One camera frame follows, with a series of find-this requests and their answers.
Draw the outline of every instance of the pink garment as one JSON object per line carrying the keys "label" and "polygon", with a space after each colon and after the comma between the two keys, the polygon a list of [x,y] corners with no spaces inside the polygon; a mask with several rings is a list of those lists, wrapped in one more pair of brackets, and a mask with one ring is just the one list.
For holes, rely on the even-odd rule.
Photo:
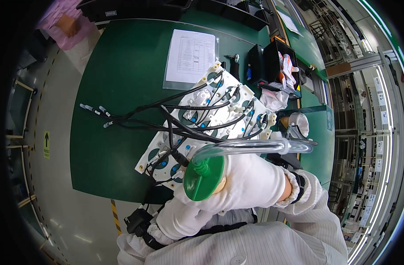
{"label": "pink garment", "polygon": [[[95,24],[84,17],[81,10],[76,7],[81,0],[55,0],[43,15],[37,28],[42,28],[56,41],[62,50],[70,50],[76,44],[81,42],[94,28]],[[55,24],[59,21],[63,14],[77,20],[80,30],[73,37],[68,38],[60,28]]]}

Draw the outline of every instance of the document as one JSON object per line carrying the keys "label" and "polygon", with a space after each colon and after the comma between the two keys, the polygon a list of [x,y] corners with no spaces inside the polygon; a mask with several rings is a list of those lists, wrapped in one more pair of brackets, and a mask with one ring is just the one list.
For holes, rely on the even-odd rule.
{"label": "document", "polygon": [[214,35],[174,29],[165,80],[197,83],[214,62]]}
{"label": "document", "polygon": [[299,32],[298,28],[296,27],[295,23],[293,23],[293,20],[286,14],[283,14],[280,11],[277,11],[279,13],[280,17],[283,20],[284,25],[290,30],[293,31],[294,33],[302,36],[302,34]]}

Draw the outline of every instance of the blue marker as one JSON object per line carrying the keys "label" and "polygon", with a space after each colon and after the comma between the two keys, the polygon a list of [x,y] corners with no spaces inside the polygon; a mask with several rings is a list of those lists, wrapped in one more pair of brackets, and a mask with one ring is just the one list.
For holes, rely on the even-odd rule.
{"label": "blue marker", "polygon": [[247,76],[248,76],[248,79],[247,79],[247,80],[251,80],[251,78],[252,78],[252,69],[251,69],[251,65],[250,65],[250,64],[248,64]]}

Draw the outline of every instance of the white glove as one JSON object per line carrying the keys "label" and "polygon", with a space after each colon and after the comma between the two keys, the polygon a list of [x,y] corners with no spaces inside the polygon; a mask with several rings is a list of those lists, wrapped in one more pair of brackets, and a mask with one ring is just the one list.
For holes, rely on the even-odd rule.
{"label": "white glove", "polygon": [[179,199],[167,201],[156,222],[159,229],[173,240],[193,236],[206,225],[215,213],[185,205]]}
{"label": "white glove", "polygon": [[286,176],[282,167],[256,154],[229,155],[226,159],[226,184],[219,193],[203,201],[192,201],[180,186],[174,197],[186,205],[218,213],[231,209],[268,208],[283,194]]}

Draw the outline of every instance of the green circular pad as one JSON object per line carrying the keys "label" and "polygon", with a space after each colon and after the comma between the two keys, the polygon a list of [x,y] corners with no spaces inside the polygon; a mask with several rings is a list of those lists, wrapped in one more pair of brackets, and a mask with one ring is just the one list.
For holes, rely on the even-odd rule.
{"label": "green circular pad", "polygon": [[220,183],[224,170],[224,156],[214,156],[194,163],[193,158],[184,174],[186,195],[193,201],[208,198]]}

